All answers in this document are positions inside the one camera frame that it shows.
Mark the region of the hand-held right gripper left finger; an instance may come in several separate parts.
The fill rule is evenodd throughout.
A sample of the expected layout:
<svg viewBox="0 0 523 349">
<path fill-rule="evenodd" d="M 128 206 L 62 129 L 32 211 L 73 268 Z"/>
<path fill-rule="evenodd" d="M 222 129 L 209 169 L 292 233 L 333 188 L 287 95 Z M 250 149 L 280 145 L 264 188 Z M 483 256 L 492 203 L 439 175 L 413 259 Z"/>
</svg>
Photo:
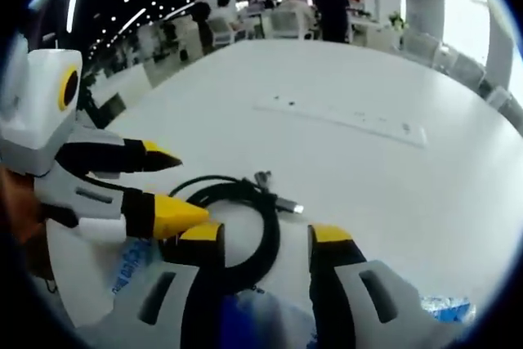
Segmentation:
<svg viewBox="0 0 523 349">
<path fill-rule="evenodd" d="M 90 348 L 205 348 L 217 342 L 224 226 L 207 222 L 159 245 L 160 258 L 115 296 L 112 310 L 79 329 Z"/>
</svg>

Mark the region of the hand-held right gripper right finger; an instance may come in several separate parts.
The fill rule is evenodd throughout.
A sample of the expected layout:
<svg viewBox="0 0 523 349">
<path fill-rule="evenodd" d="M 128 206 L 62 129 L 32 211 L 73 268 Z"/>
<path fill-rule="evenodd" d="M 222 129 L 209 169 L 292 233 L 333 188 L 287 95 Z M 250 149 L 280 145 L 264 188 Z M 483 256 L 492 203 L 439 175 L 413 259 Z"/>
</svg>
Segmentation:
<svg viewBox="0 0 523 349">
<path fill-rule="evenodd" d="M 446 348 L 465 331 L 422 308 L 418 290 L 378 260 L 369 261 L 337 226 L 312 224 L 309 289 L 320 348 Z"/>
</svg>

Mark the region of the person's left hand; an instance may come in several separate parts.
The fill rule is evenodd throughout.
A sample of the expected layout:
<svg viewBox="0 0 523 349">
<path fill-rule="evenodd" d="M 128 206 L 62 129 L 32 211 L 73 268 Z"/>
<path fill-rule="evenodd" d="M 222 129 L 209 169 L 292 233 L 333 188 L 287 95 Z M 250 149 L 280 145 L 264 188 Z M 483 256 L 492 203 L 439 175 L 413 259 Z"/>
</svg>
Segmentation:
<svg viewBox="0 0 523 349">
<path fill-rule="evenodd" d="M 34 180 L 1 165 L 1 230 L 26 243 L 42 228 L 42 207 L 34 193 Z"/>
</svg>

